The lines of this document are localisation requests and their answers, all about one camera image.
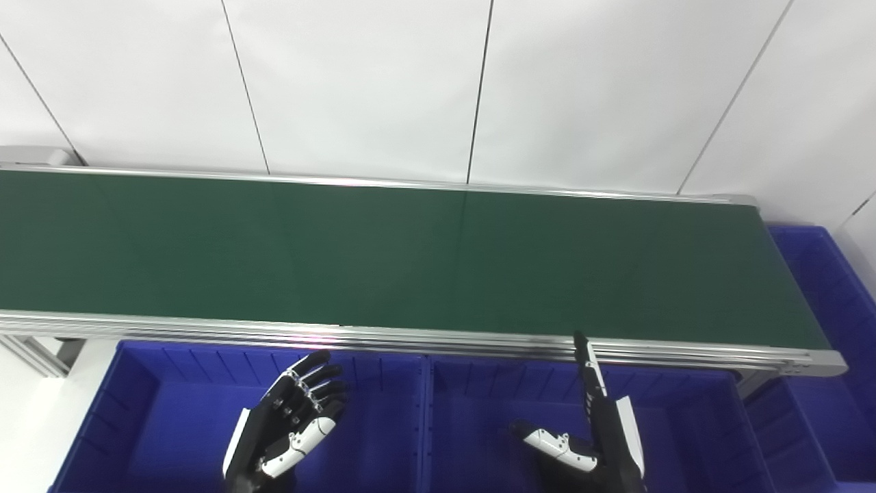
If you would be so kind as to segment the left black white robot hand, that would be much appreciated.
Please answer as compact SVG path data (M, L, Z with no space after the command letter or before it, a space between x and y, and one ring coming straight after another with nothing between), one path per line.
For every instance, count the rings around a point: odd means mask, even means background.
M331 352L312 352L281 372L252 409L242 409L223 458L227 492L295 490L295 469L344 415L341 374Z

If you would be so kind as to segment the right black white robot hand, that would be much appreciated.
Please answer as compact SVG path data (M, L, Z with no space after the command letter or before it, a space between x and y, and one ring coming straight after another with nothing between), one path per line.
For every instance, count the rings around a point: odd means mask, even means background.
M612 399L591 341L574 333L583 406L591 431L585 440L516 419L513 436L532 447L544 492L645 492L645 460L631 399Z

